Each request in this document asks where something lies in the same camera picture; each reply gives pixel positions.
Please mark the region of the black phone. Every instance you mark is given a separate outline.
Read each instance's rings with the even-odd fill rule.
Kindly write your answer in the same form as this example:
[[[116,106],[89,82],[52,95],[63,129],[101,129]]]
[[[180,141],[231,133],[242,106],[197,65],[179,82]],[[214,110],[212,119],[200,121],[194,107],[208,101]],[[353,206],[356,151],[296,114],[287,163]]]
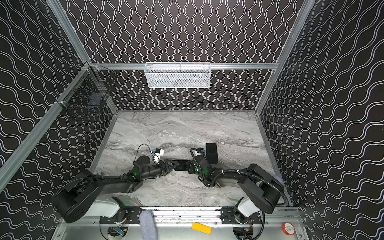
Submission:
[[[191,167],[191,161],[179,161],[179,166],[182,167],[181,171],[189,171]]]

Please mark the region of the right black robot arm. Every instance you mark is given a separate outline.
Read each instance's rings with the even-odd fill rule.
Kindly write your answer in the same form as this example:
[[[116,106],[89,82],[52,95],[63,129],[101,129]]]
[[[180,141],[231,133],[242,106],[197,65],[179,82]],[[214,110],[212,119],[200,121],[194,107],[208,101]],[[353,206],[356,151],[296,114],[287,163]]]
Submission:
[[[212,167],[199,155],[189,164],[188,172],[198,175],[208,188],[239,187],[245,193],[229,217],[236,223],[246,223],[255,213],[271,214],[276,207],[289,205],[281,180],[257,164],[250,164],[245,169],[224,170]]]

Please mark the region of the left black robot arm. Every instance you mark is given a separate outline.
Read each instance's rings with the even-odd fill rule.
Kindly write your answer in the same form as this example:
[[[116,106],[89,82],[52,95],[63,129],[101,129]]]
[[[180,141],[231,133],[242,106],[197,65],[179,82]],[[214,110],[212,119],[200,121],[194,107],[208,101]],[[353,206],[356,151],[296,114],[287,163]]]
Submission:
[[[53,207],[67,223],[73,223],[85,216],[99,195],[135,192],[145,180],[166,176],[178,165],[179,161],[168,159],[153,165],[148,156],[140,156],[133,168],[121,176],[82,172],[58,190],[53,197]]]

